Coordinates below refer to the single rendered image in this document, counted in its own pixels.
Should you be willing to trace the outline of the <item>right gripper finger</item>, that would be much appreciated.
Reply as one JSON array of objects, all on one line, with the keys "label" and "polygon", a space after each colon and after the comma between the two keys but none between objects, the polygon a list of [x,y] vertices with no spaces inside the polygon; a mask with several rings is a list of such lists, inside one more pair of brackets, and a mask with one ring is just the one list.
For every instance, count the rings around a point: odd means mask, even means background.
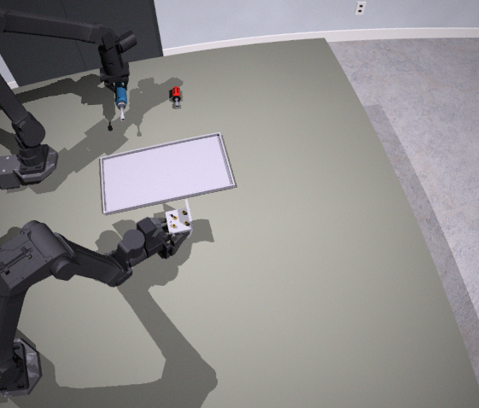
[{"label": "right gripper finger", "polygon": [[[184,232],[182,234],[179,234],[177,236],[174,236],[174,237],[171,237],[171,241],[170,243],[174,246],[174,252],[173,252],[173,255],[178,251],[180,245],[182,244],[182,242],[186,239],[186,237],[190,234],[189,231],[187,232]],[[180,241],[180,238],[184,237],[181,241]],[[178,244],[177,244],[178,242]],[[176,246],[176,247],[175,247]]]},{"label": "right gripper finger", "polygon": [[[166,218],[158,218],[158,219],[160,220],[162,224],[167,223]],[[167,224],[162,225],[163,230],[166,230],[167,228],[168,228]]]}]

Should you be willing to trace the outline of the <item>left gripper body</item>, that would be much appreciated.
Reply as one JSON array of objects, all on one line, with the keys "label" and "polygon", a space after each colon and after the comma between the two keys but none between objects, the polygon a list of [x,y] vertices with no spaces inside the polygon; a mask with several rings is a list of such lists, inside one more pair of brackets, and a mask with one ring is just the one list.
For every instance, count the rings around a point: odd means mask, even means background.
[{"label": "left gripper body", "polygon": [[112,64],[109,63],[102,63],[105,71],[103,70],[103,67],[100,68],[100,80],[102,81],[108,81],[109,84],[119,82],[122,80],[127,80],[128,76],[130,75],[129,72],[129,64],[128,61],[123,62],[123,67],[120,64],[120,58]]}]

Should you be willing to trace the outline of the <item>grey and white l-shaped bracket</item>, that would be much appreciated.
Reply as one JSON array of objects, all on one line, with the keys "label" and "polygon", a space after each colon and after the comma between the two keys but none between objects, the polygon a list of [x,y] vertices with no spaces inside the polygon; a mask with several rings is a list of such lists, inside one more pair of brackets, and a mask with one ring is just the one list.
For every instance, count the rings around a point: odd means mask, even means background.
[{"label": "grey and white l-shaped bracket", "polygon": [[[189,208],[188,200],[185,200],[185,202],[186,202],[187,208],[185,207],[185,208],[173,210],[173,211],[170,211],[170,212],[166,212],[166,220],[167,220],[167,225],[168,225],[168,229],[169,229],[169,234],[174,234],[174,233],[179,233],[179,232],[182,232],[182,231],[187,231],[187,230],[193,230],[194,229],[192,219],[191,219],[191,215],[190,215],[190,208]],[[182,214],[183,210],[186,211],[186,214]],[[188,212],[187,212],[187,210],[188,210]],[[177,219],[174,220],[173,217],[171,216],[171,214],[173,216],[177,216]],[[189,214],[189,216],[188,216],[188,214]],[[187,225],[184,224],[185,221],[188,221]],[[176,227],[173,228],[172,224],[175,224]]]}]

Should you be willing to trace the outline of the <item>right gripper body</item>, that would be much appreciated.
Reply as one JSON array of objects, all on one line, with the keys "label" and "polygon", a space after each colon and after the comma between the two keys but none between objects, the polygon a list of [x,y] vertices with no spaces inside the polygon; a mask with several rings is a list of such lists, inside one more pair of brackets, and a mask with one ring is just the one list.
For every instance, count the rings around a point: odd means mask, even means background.
[{"label": "right gripper body", "polygon": [[[167,234],[166,232],[161,229],[159,231],[159,233],[157,234],[157,236],[163,241],[163,249],[160,251],[161,255],[167,259],[171,256],[173,256],[173,252],[174,252],[174,246],[171,244],[171,243],[168,243],[166,242],[167,240]],[[144,252],[144,255],[145,255],[145,259],[148,258],[147,256],[147,253],[145,251],[145,249],[143,248],[143,252]]]}]

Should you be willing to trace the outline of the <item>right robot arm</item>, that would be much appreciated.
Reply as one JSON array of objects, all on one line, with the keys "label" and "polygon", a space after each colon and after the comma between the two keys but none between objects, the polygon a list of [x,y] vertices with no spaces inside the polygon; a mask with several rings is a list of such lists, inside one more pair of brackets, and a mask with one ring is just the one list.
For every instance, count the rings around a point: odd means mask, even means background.
[{"label": "right robot arm", "polygon": [[142,219],[136,230],[123,235],[115,251],[102,255],[32,220],[0,247],[0,393],[29,388],[25,346],[13,344],[27,290],[52,275],[64,281],[78,275],[120,286],[132,276],[131,268],[145,260],[143,248],[148,258],[163,249],[157,236],[161,228],[158,218]]}]

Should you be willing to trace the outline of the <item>dark blue electric nut driver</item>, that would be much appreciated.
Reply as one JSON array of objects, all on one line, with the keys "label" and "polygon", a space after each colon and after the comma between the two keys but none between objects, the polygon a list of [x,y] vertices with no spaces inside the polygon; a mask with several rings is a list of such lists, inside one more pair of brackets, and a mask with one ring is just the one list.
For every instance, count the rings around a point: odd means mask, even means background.
[{"label": "dark blue electric nut driver", "polygon": [[125,115],[123,110],[126,108],[127,98],[126,98],[126,88],[123,84],[123,80],[114,83],[115,89],[115,104],[118,109],[121,111],[120,121],[125,121]]}]

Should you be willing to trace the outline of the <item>white shallow rectangular tray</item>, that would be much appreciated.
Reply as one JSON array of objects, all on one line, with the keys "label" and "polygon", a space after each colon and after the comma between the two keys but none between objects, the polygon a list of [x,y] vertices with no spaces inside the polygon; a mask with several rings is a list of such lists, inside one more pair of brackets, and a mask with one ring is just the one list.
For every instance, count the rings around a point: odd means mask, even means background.
[{"label": "white shallow rectangular tray", "polygon": [[220,132],[101,157],[101,172],[107,215],[235,188]]}]

